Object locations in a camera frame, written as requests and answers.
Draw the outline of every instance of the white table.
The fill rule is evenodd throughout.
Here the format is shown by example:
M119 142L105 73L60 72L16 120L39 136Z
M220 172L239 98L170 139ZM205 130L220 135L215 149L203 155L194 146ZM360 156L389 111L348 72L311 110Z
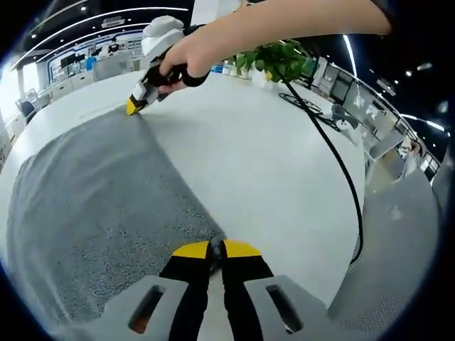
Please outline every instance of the white table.
M21 164L51 139L124 104L141 74L120 75L64 96L26 127L0 175L2 254ZM330 111L330 102L296 88ZM348 183L307 115L273 91L212 74L202 87L153 104L144 117L226 235L259 248L276 275L288 275L329 306L353 256L357 216ZM327 126L324 130L363 205L363 149Z

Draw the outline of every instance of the ceiling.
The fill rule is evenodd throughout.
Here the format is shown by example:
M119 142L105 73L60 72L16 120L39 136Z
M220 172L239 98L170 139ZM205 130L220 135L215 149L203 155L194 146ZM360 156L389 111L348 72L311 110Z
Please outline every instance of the ceiling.
M66 43L102 30L102 20L112 16L121 15L126 20L131 19L131 21L125 22L125 24L130 24L146 23L155 16L170 14L189 25L193 2L185 0L55 0L46 10L37 12L38 14L35 15L23 36L14 46L14 52L28 51L47 37L78 21L122 9L166 6L189 10L144 9L89 20L47 40L23 63L33 62L35 53L39 58L39 55L45 55L48 51L59 47L62 44L61 40ZM383 96L400 112L433 121L449 129L454 125L453 93L455 89L452 79L455 74L451 71L451 67L447 66L451 56L448 51L450 40L447 37L441 37L444 25L448 22L444 18L445 12L440 6L411 6L407 11L411 12L409 17L414 18L414 21L404 22L400 34L386 37L349 35L358 76L378 92L381 92L382 88L377 84L377 80L387 81L397 95L383 94ZM426 22L433 23L432 29L429 30L428 26L416 25L416 23ZM304 38L301 42L304 47L310 48L317 55L324 57L330 55L328 59L331 62L352 72L352 64L342 36ZM424 63L431 63L432 66L418 71L417 67ZM406 76L407 71L412 71L411 77ZM448 111L438 112L438 104L445 100L449 101ZM428 141L426 145L429 150L442 159L448 143L447 133L431 128L422 122L412 120L409 122L420 137L426 137L425 141Z

